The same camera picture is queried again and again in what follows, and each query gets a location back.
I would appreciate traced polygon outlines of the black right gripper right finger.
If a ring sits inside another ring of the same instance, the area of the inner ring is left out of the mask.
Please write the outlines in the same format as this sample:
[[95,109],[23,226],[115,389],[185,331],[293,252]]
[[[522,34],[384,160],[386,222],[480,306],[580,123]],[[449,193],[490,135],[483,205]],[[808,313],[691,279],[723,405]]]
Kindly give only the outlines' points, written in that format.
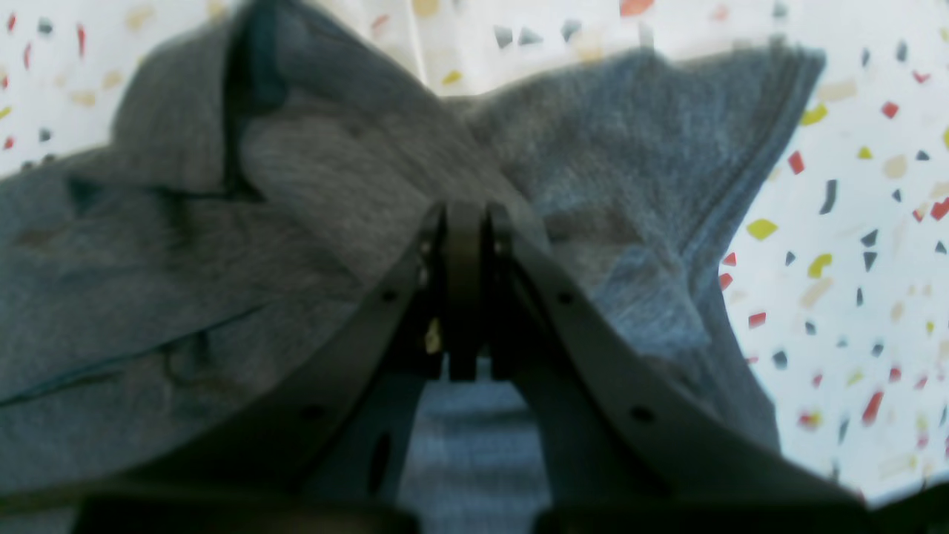
[[467,209],[467,376],[535,410],[555,505],[538,533],[872,533],[863,504],[716,422],[633,354],[504,208]]

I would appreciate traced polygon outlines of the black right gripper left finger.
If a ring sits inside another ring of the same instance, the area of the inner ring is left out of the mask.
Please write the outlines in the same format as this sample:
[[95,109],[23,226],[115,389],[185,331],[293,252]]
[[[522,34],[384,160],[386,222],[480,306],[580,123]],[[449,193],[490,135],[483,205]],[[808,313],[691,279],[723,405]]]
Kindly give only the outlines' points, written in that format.
[[263,398],[82,502],[76,533],[418,533],[418,399],[468,377],[468,207],[438,203],[355,314]]

